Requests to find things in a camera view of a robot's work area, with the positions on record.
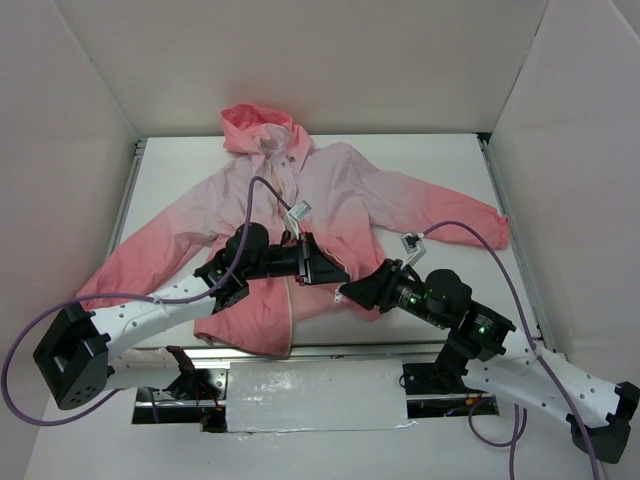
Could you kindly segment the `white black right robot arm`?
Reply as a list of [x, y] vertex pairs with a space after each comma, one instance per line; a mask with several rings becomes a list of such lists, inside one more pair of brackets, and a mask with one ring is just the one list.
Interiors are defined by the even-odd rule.
[[483, 390], [568, 423], [573, 444], [597, 460], [621, 460], [639, 405], [638, 387], [599, 379], [542, 346], [531, 346], [510, 320], [474, 301], [471, 288], [453, 271], [439, 269], [421, 279], [401, 261], [385, 260], [339, 292], [366, 310], [398, 308], [447, 331], [432, 366], [406, 368], [409, 389]]

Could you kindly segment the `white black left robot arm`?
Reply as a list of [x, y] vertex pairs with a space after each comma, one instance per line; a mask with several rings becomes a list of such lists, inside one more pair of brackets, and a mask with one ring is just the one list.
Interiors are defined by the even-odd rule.
[[57, 406], [73, 410], [121, 379], [123, 353], [139, 342], [195, 318], [220, 313], [249, 294], [254, 279], [292, 277], [299, 284], [349, 281], [346, 269], [322, 252], [314, 236], [284, 236], [272, 244], [257, 223], [236, 230], [213, 260], [183, 280], [143, 299], [85, 310], [74, 301], [60, 309], [33, 357]]

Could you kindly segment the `pink hooded zip jacket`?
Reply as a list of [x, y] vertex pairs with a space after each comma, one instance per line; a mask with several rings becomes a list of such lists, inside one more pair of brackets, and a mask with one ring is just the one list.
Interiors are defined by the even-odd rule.
[[232, 159], [115, 249], [81, 288], [84, 308], [159, 289], [201, 249], [219, 251], [246, 220], [263, 225], [277, 242], [286, 210], [303, 202], [311, 208], [303, 229], [355, 280], [384, 260], [376, 228], [495, 250], [508, 244], [508, 220], [494, 207], [380, 170], [346, 143], [316, 148], [286, 113], [237, 104], [221, 119]]

